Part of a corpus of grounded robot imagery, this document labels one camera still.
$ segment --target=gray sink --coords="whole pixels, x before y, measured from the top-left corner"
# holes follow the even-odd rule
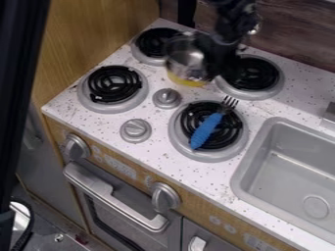
[[[335,244],[335,138],[269,119],[231,187],[240,199]]]

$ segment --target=cabinet door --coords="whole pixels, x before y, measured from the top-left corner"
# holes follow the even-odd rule
[[[182,251],[241,251],[204,228],[183,220]]]

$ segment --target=oven door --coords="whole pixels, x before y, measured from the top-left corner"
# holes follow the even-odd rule
[[[75,187],[92,234],[121,251],[180,250],[181,216],[156,213],[149,196],[80,162],[69,163],[64,174]]]

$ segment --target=knob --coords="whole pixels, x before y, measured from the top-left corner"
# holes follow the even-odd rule
[[[171,88],[161,89],[153,96],[154,104],[162,109],[172,109],[181,102],[181,95]]]
[[[67,136],[64,153],[74,161],[81,158],[88,158],[90,156],[89,147],[85,141],[72,133]]]
[[[140,119],[127,121],[120,128],[120,136],[129,143],[141,143],[150,137],[151,132],[150,124]]]
[[[194,236],[188,244],[188,251],[204,251],[207,243],[202,238]]]
[[[158,213],[165,213],[169,209],[180,206],[179,195],[167,184],[156,182],[152,186],[152,204]]]

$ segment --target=wooden panel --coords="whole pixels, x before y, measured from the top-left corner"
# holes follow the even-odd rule
[[[155,0],[53,0],[32,91],[36,108],[157,17]]]
[[[176,21],[177,0],[162,0],[162,17]],[[196,23],[211,31],[215,10],[199,1]],[[262,31],[250,45],[335,73],[335,4],[325,0],[258,0]]]
[[[249,233],[252,236],[272,245],[273,247],[278,248],[279,250],[296,250],[293,247],[287,245],[286,243],[276,239],[275,237],[271,236],[270,234],[240,220],[239,218],[229,214],[228,212],[218,208],[214,204],[210,203],[209,201],[197,196],[194,193],[184,189],[183,187],[175,184],[167,180],[164,177],[158,176],[147,169],[139,166],[138,164],[124,158],[122,155],[98,144],[97,142],[91,140],[90,138],[83,136],[82,134],[74,131],[60,123],[47,118],[47,123],[50,127],[50,130],[57,141],[58,144],[63,144],[66,138],[66,135],[69,132],[73,132],[80,136],[90,147],[93,145],[100,149],[100,153],[95,153],[95,158],[90,157],[89,161],[94,163],[95,165],[103,168],[107,172],[118,176],[119,178],[123,179],[124,181],[128,182],[129,184],[134,185],[135,187],[139,188],[140,190],[150,193],[149,187],[152,182],[161,181],[168,185],[170,185],[181,197],[182,205],[178,212],[188,219],[192,220],[193,222],[204,226],[206,229],[210,230],[211,232],[217,234],[218,236],[222,237],[223,239],[231,242],[232,244],[240,247],[243,250],[255,250],[249,247],[244,242],[244,233]],[[130,176],[127,176],[125,173],[120,172],[120,170],[114,169],[111,166],[107,165],[105,162],[101,162],[104,159],[104,156],[109,155],[124,164],[130,166],[136,172],[136,179],[133,179]],[[230,233],[226,231],[223,225],[215,225],[210,221],[210,217],[218,218],[222,223],[229,224],[236,228],[236,233]]]

